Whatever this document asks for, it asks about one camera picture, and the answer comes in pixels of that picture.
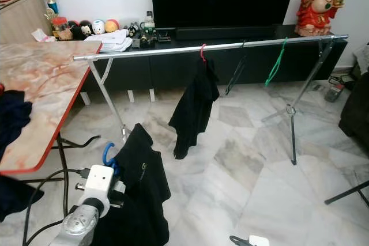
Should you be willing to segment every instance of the marble floor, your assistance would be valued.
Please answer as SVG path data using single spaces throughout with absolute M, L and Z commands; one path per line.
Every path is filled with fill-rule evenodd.
M 220 86 L 206 133 L 198 136 L 184 160 L 173 158 L 176 134 L 168 121 L 182 90 L 158 91 L 151 103 L 148 91 L 125 92 L 112 98 L 128 127 L 140 122 L 161 151 L 172 197 L 164 202 L 170 227 L 167 245 L 226 246 L 228 237 L 267 237 L 271 246 L 368 246 L 369 209 L 358 194 L 325 205 L 323 201 L 369 179 L 365 150 L 338 127 L 349 95 L 335 103 L 323 99 L 327 83 L 314 82 L 304 94 L 295 117 L 298 164 L 290 162 L 289 121 L 285 115 L 261 119 L 282 109 L 297 96 L 302 83 L 236 85 L 229 95 Z M 62 136 L 82 143 L 100 134 L 84 149 L 67 149 L 70 168 L 101 164 L 108 142 L 122 147 L 119 128 L 100 94 L 92 105 L 73 107 Z M 19 179 L 45 177 L 61 167 L 52 150 L 41 170 Z M 76 203 L 81 181 L 70 175 L 69 205 Z M 30 234 L 62 218 L 62 184 L 48 183 L 45 196 L 33 205 Z M 25 212 L 0 224 L 0 245 L 20 245 Z M 31 245 L 48 245 L 58 233 L 53 227 Z

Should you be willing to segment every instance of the blue hanger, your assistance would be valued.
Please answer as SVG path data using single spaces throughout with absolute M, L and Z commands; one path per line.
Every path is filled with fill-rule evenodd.
M 120 169 L 119 169 L 119 165 L 116 161 L 115 158 L 111 158 L 109 161 L 106 160 L 106 156 L 108 154 L 108 151 L 110 149 L 110 147 L 114 147 L 114 143 L 110 142 L 104 149 L 104 153 L 103 153 L 103 163 L 104 165 L 108 166 L 108 167 L 111 167 L 112 169 L 114 169 L 114 175 L 118 175 L 119 172 L 120 172 Z

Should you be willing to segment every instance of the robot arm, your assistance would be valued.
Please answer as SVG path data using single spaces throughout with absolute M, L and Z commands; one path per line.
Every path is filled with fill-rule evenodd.
M 100 217 L 110 208 L 108 193 L 112 187 L 114 170 L 93 165 L 89 172 L 84 194 L 76 210 L 64 218 L 60 233 L 50 246 L 88 246 Z

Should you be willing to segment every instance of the red statue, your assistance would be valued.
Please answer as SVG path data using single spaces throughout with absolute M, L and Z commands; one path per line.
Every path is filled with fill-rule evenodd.
M 301 0 L 295 32 L 301 36 L 327 35 L 329 18 L 334 18 L 343 4 L 343 0 Z

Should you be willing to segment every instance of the stack of papers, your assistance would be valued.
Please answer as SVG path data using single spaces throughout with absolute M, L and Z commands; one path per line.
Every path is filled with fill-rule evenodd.
M 85 39 L 85 41 L 98 40 L 103 43 L 100 52 L 123 52 L 131 44 L 132 39 L 127 37 L 128 30 L 122 29 L 112 33 L 105 33 L 101 35 L 92 35 Z

